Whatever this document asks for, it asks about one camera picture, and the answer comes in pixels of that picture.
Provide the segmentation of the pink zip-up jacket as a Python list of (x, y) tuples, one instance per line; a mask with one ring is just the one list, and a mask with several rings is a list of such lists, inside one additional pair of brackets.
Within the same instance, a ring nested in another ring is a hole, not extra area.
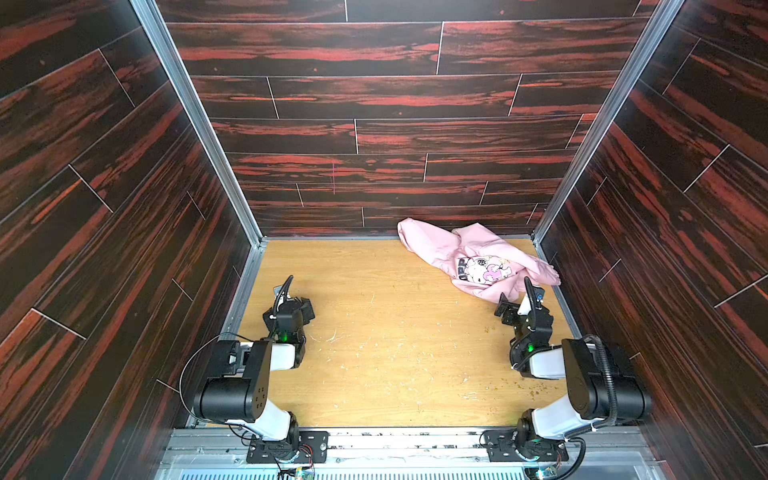
[(517, 299), (535, 286), (558, 286), (553, 266), (528, 255), (480, 223), (452, 231), (406, 218), (397, 225), (404, 247), (447, 274), (459, 290), (497, 303), (501, 296)]

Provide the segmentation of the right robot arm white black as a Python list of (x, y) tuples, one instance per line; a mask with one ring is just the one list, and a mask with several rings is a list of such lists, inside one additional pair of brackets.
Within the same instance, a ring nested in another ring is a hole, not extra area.
[(491, 434), (489, 457), (563, 461), (568, 458), (567, 441), (650, 414), (651, 395), (626, 354), (593, 334), (552, 344), (554, 317), (542, 303), (544, 291), (529, 278), (524, 286), (520, 302), (502, 295), (495, 311), (515, 331), (510, 341), (511, 367), (524, 378), (564, 380), (566, 394), (545, 407), (525, 411), (513, 430)]

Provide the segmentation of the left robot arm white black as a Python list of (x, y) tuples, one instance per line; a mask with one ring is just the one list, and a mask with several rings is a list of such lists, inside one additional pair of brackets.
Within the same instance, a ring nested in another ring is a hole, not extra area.
[(305, 327), (315, 318), (309, 299), (294, 297), (294, 277), (274, 290), (272, 306), (264, 312), (267, 336), (251, 341), (236, 334), (216, 336), (209, 361), (189, 393), (178, 385), (182, 406), (197, 420), (242, 430), (257, 455), (289, 462), (300, 454), (296, 416), (269, 399), (271, 374), (299, 368), (305, 353)]

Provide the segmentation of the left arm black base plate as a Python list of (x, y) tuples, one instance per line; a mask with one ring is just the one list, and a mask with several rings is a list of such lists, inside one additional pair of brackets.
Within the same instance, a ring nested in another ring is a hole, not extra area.
[(328, 431), (300, 429), (280, 441), (253, 439), (248, 446), (246, 463), (323, 464), (327, 460), (329, 437)]

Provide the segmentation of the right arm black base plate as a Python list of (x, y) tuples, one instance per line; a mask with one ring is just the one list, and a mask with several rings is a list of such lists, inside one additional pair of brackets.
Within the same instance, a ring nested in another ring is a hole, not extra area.
[(565, 462), (569, 455), (565, 442), (544, 439), (517, 430), (486, 430), (480, 435), (480, 445), (490, 462)]

